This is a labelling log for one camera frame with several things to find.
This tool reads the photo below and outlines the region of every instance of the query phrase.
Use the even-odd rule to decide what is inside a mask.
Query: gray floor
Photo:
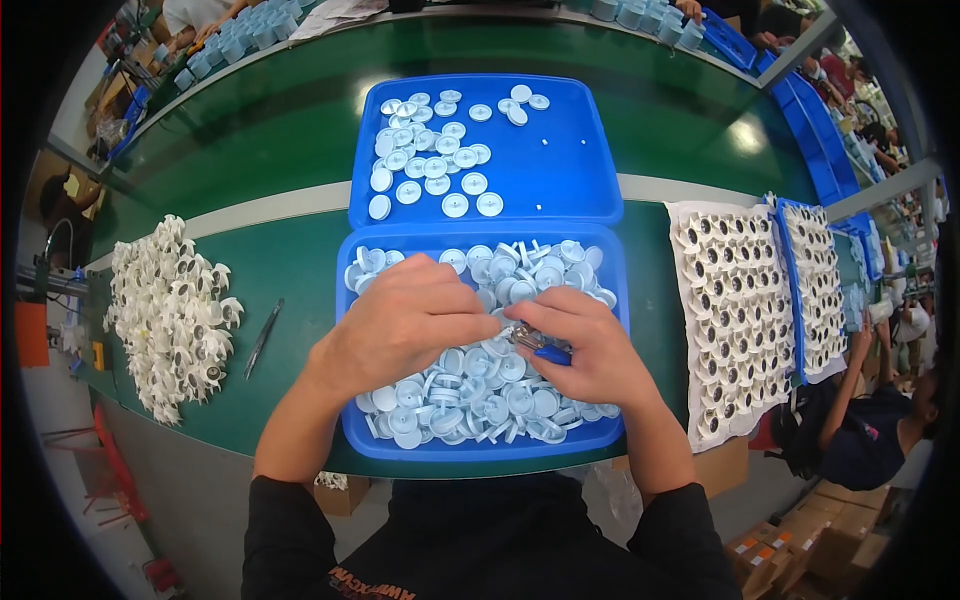
[[[148,530],[197,600],[239,597],[247,488],[252,458],[191,440],[103,399],[116,442],[150,512]],[[750,453],[744,485],[710,500],[723,540],[743,532],[774,511],[788,508],[804,482],[782,461]],[[390,482],[376,481],[351,517],[329,517],[338,559],[348,556],[387,516]],[[588,514],[609,539],[624,544],[636,527],[629,511],[613,516],[607,488],[595,472],[584,485]]]

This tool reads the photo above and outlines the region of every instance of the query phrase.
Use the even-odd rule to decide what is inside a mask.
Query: worker in navy shirt
[[[337,562],[310,489],[354,396],[500,332],[450,265],[424,254],[376,278],[309,352],[260,437],[241,597],[740,598],[696,481],[690,444],[607,305],[571,287],[505,309],[573,346],[561,367],[517,347],[565,396],[620,407],[644,511],[622,548],[556,472],[396,481],[386,524]]]
[[[945,361],[935,360],[909,398],[894,387],[889,321],[878,324],[876,334],[880,370],[872,394],[852,398],[873,341],[868,319],[852,336],[839,386],[832,379],[802,386],[789,403],[771,409],[773,439],[795,472],[808,469],[855,492],[874,490],[893,479],[920,440],[936,434],[946,400],[937,390]]]

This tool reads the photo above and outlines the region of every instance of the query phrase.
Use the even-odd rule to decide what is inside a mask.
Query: green work surface
[[[816,202],[804,159],[776,103],[713,65],[649,40],[529,20],[411,19],[342,32],[237,71],[142,133],[118,168],[132,184],[96,222],[93,255],[149,233],[166,213],[191,218],[307,186],[349,180],[366,91],[397,77],[526,72],[572,77],[593,92],[619,173],[686,180]],[[631,338],[664,400],[686,423],[686,347],[666,210],[627,202],[614,230],[627,255]],[[223,391],[181,407],[175,430],[243,454],[333,326],[336,252],[345,211],[201,238],[197,251],[233,270],[243,326]],[[97,287],[105,293],[103,286]],[[285,305],[250,380],[243,366],[276,300]],[[123,349],[110,335],[115,360]],[[143,414],[132,379],[114,370],[115,399]],[[384,462],[338,433],[326,468],[382,477],[483,477],[562,468],[623,454],[610,447],[506,463]]]

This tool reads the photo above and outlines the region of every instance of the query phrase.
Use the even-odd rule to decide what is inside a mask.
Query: pile of white fan impellers
[[[144,408],[169,425],[180,423],[181,402],[204,402],[220,390],[233,344],[217,327],[239,326],[243,312],[236,298],[220,300],[230,269],[194,252],[183,229],[180,217],[167,215],[152,234],[116,243],[113,303],[104,317],[104,331],[112,325],[123,340]]]
[[[691,394],[703,407],[703,439],[736,414],[783,401],[794,333],[790,290],[764,216],[695,212],[673,235],[684,255],[700,359]]]
[[[812,375],[847,349],[847,338],[842,335],[846,318],[837,253],[827,215],[820,206],[789,204],[783,209],[783,218],[797,263],[804,312],[804,372]]]

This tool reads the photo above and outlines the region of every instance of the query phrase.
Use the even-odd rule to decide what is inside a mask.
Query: navy t-shirt
[[[893,479],[906,458],[897,423],[910,414],[910,398],[885,384],[847,407],[843,424],[824,453],[820,474],[854,492],[874,490]]]

